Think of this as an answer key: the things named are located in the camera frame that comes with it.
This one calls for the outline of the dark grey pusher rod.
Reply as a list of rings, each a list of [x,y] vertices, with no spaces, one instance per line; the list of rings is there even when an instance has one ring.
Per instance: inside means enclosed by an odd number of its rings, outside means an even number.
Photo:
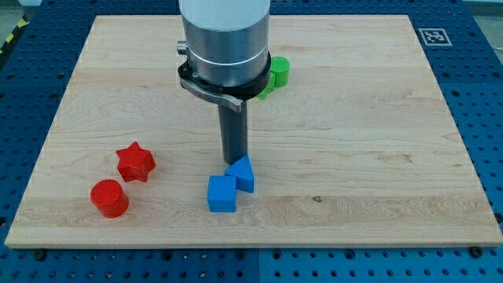
[[[228,165],[232,165],[248,154],[247,103],[243,102],[241,104],[240,112],[235,112],[225,106],[219,106],[218,117],[223,159]]]

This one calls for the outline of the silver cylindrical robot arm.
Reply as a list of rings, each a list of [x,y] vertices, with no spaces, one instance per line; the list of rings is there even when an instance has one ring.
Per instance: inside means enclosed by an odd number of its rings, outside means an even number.
[[[248,153],[247,102],[270,81],[269,0],[181,0],[182,88],[217,105],[223,159]]]

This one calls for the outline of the black tool mount with lever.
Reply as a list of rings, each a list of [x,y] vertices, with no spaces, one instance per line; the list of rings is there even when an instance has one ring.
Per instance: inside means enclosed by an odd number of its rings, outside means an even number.
[[[270,66],[271,56],[268,53],[266,66],[259,76],[238,86],[218,86],[195,77],[188,61],[178,68],[178,76],[181,87],[192,95],[203,101],[230,108],[234,112],[241,112],[246,101],[258,96],[266,89],[270,81]]]

